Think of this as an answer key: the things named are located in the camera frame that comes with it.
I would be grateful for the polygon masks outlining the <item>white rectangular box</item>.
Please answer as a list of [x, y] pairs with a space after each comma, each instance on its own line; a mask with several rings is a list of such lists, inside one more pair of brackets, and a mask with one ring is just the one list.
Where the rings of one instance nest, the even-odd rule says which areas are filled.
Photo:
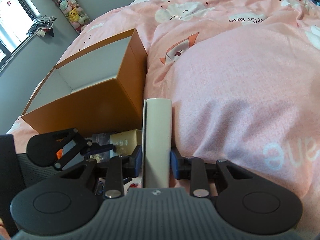
[[142, 187], [166, 188], [170, 180], [172, 101], [144, 101], [142, 128]]

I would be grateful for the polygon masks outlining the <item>illustrated card box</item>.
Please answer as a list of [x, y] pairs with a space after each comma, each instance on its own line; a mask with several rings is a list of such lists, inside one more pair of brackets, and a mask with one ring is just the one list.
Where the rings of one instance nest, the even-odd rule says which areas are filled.
[[91, 142], [95, 142], [100, 146], [110, 144], [110, 133], [99, 133], [99, 134], [93, 134], [90, 137], [87, 137], [87, 140], [90, 140]]

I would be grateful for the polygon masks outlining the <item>orange crochet fruit toy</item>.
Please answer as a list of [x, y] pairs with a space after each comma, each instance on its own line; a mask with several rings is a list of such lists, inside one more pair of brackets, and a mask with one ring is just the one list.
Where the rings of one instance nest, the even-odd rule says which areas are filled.
[[57, 159], [60, 159], [62, 155], [63, 155], [63, 149], [58, 150], [56, 153]]

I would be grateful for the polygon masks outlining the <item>brown gold small box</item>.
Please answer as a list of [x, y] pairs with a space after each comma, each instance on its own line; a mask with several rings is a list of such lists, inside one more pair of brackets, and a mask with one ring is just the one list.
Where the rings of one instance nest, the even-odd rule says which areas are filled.
[[112, 134], [110, 143], [114, 144], [117, 155], [131, 155], [137, 145], [142, 144], [142, 132], [138, 129], [133, 129], [126, 132]]

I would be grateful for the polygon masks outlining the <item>orange cardboard box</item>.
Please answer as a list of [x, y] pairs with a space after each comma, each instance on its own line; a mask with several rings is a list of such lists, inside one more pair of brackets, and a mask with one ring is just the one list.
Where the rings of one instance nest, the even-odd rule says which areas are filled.
[[147, 53], [136, 29], [56, 64], [22, 119], [39, 133], [76, 128], [83, 136], [142, 126]]

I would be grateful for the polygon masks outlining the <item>pink patterned bed duvet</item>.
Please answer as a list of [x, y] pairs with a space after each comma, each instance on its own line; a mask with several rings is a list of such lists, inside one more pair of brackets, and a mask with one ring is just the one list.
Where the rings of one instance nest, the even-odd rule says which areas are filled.
[[94, 20], [66, 56], [136, 28], [146, 98], [172, 101], [182, 155], [228, 159], [302, 199], [319, 234], [319, 7], [308, 0], [136, 0]]

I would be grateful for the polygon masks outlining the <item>clothes pile on windowsill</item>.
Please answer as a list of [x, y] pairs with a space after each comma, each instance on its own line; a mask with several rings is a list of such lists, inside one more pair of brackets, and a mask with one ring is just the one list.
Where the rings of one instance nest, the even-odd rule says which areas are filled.
[[27, 35], [45, 37], [48, 34], [51, 37], [54, 37], [53, 23], [56, 20], [55, 16], [39, 16], [33, 20], [31, 27], [29, 28]]

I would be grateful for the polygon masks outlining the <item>tube of plush toys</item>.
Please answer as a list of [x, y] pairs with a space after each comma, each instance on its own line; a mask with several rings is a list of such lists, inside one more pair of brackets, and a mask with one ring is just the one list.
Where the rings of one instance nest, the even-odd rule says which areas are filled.
[[71, 24], [73, 29], [79, 34], [89, 23], [89, 17], [77, 0], [52, 0]]

